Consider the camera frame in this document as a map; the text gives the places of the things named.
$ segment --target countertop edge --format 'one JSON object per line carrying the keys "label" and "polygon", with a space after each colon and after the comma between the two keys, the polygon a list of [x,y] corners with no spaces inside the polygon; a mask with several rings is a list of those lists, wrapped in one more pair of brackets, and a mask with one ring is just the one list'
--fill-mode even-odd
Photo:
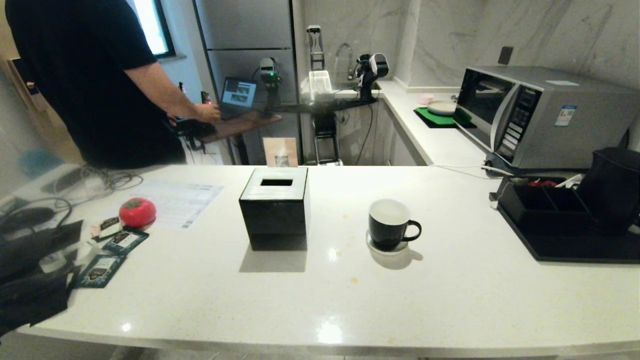
{"label": "countertop edge", "polygon": [[145,339],[131,337],[113,337],[86,334],[81,332],[55,331],[29,328],[26,325],[17,332],[28,335],[47,336],[63,340],[88,341],[119,346],[149,348],[179,348],[183,350],[208,350],[253,354],[300,354],[314,356],[387,356],[387,357],[539,357],[539,356],[583,356],[615,352],[640,351],[640,340],[617,341],[612,343],[593,343],[580,345],[552,345],[547,347],[513,348],[444,348],[444,347],[390,347],[356,346],[343,344],[249,344],[225,341],[203,342],[190,340]]}

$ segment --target wooden table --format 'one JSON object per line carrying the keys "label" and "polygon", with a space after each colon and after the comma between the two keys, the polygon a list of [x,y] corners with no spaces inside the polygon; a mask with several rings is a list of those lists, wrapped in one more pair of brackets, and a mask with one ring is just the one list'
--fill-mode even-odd
{"label": "wooden table", "polygon": [[251,111],[228,120],[215,123],[217,133],[203,138],[199,138],[203,143],[216,142],[230,136],[240,135],[245,131],[257,129],[258,127],[273,124],[282,120],[280,115],[269,113],[264,114],[259,111]]}

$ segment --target black kettle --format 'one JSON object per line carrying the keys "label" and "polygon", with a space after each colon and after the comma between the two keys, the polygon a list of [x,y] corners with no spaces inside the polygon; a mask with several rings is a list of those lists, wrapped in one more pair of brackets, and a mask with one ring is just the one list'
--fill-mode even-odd
{"label": "black kettle", "polygon": [[593,152],[578,195],[602,234],[621,236],[640,213],[640,152],[608,147]]}

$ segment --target paper document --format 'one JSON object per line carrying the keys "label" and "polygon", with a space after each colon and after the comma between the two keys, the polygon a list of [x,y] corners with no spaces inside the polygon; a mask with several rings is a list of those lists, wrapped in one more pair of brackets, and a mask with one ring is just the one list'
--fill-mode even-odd
{"label": "paper document", "polygon": [[155,226],[187,230],[224,188],[220,185],[145,180],[131,189],[131,197],[143,197],[156,205]]}

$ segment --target marble backsplash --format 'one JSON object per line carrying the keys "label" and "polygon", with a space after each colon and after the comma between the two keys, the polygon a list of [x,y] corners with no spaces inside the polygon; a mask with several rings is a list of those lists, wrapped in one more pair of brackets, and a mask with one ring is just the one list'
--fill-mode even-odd
{"label": "marble backsplash", "polygon": [[410,86],[460,86],[469,65],[539,65],[640,88],[638,0],[422,0]]}
{"label": "marble backsplash", "polygon": [[413,52],[418,32],[418,20],[420,19],[420,2],[422,0],[409,0],[404,15],[404,26],[401,26],[398,34],[398,54],[395,68],[396,78],[408,84],[411,81],[411,66]]}
{"label": "marble backsplash", "polygon": [[[343,42],[353,50],[353,63],[361,54],[383,53],[394,75],[397,43],[408,0],[304,0],[307,25],[322,29],[325,69],[332,81],[346,81],[349,52],[343,49],[336,66],[335,54]],[[305,50],[308,44],[305,38]]]}

